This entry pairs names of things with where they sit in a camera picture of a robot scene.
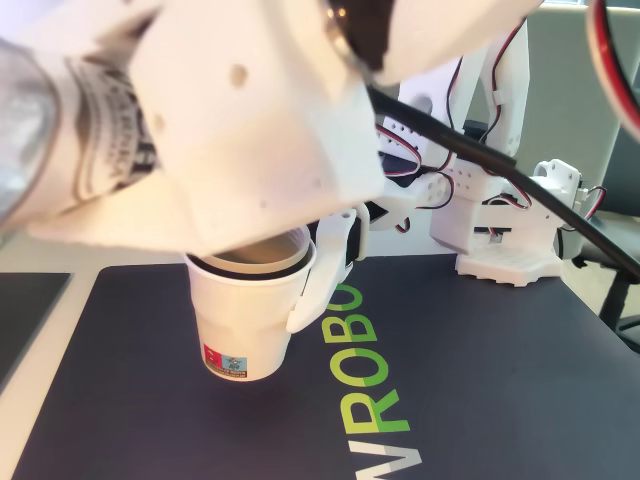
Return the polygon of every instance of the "cup label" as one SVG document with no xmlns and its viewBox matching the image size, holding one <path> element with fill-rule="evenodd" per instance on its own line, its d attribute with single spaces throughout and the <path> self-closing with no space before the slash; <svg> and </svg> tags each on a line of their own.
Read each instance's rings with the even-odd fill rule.
<svg viewBox="0 0 640 480">
<path fill-rule="evenodd" d="M 207 367 L 227 377 L 247 378 L 247 359 L 222 355 L 204 346 L 204 358 Z"/>
</svg>

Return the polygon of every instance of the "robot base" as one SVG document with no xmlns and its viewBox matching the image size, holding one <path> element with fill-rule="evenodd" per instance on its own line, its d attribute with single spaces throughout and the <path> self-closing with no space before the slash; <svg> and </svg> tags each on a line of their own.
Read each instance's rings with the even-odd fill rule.
<svg viewBox="0 0 640 480">
<path fill-rule="evenodd" d="M 459 275 L 525 287 L 541 277 L 561 276 L 562 260 L 552 251 L 540 254 L 493 244 L 474 249 L 471 255 L 458 255 L 456 270 Z"/>
</svg>

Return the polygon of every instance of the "black chair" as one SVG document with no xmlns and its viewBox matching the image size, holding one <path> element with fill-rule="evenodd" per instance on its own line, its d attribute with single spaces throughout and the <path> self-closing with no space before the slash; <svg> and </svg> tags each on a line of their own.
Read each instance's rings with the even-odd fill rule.
<svg viewBox="0 0 640 480">
<path fill-rule="evenodd" d="M 621 130 L 611 162 L 604 179 L 607 196 L 591 222 L 609 238 L 640 261 L 640 145 Z M 633 351 L 640 353 L 640 344 L 625 332 L 640 326 L 640 315 L 621 318 L 631 285 L 640 283 L 638 279 L 619 270 L 604 253 L 591 242 L 586 241 L 573 263 L 580 268 L 585 261 L 599 263 L 604 268 L 616 270 L 616 276 L 604 301 L 600 318 Z"/>
</svg>

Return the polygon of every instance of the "cup rim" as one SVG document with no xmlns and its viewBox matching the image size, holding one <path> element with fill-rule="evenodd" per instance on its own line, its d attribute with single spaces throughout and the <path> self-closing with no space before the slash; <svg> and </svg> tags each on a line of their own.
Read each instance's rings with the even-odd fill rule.
<svg viewBox="0 0 640 480">
<path fill-rule="evenodd" d="M 306 226 L 304 228 L 297 228 L 294 230 L 290 230 L 289 232 L 285 232 L 285 234 L 296 234 L 298 232 L 302 236 L 302 243 L 303 243 L 302 248 L 300 248 L 293 255 L 287 258 L 284 258 L 282 260 L 277 260 L 271 263 L 255 264 L 255 263 L 242 263 L 242 262 L 234 262 L 231 260 L 225 260 L 215 255 L 210 255 L 206 257 L 206 260 L 204 258 L 201 258 L 200 260 L 202 260 L 205 263 L 208 263 L 212 267 L 215 267 L 227 272 L 243 273 L 248 275 L 276 273 L 294 266 L 295 264 L 300 262 L 309 252 L 309 244 L 311 243 L 311 234 L 309 233 L 309 229 Z"/>
<path fill-rule="evenodd" d="M 316 257 L 318 254 L 315 244 L 311 241 L 309 242 L 309 249 L 307 250 L 306 253 L 308 253 L 309 251 L 311 251 L 311 258 L 309 258 L 309 261 L 307 262 L 307 264 L 304 267 L 302 267 L 300 270 L 292 273 L 291 275 L 287 275 L 286 277 L 273 278 L 270 280 L 238 280 L 236 278 L 223 277 L 221 275 L 216 275 L 215 273 L 211 273 L 211 272 L 207 272 L 206 270 L 203 270 L 198 265 L 193 263 L 193 261 L 191 261 L 191 259 L 189 258 L 189 255 L 186 253 L 182 254 L 182 258 L 185 264 L 187 265 L 187 268 L 189 268 L 189 270 L 193 270 L 194 272 L 197 272 L 199 276 L 203 278 L 208 278 L 209 280 L 214 280 L 216 282 L 225 283 L 227 285 L 235 285 L 235 286 L 270 287 L 273 285 L 280 285 L 282 283 L 290 282 L 291 280 L 297 279 L 299 276 L 302 276 L 302 275 L 307 275 L 309 270 L 315 263 Z"/>
</svg>

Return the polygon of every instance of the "letter w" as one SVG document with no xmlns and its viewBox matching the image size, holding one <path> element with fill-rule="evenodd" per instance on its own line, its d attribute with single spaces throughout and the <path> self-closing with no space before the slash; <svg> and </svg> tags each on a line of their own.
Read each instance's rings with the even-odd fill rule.
<svg viewBox="0 0 640 480">
<path fill-rule="evenodd" d="M 349 450 L 352 453 L 369 453 L 371 455 L 386 455 L 388 457 L 402 457 L 393 462 L 383 463 L 376 467 L 367 468 L 356 472 L 357 480 L 382 480 L 380 475 L 386 475 L 398 470 L 413 467 L 422 463 L 420 453 L 413 448 L 388 447 L 373 443 L 349 442 Z"/>
</svg>

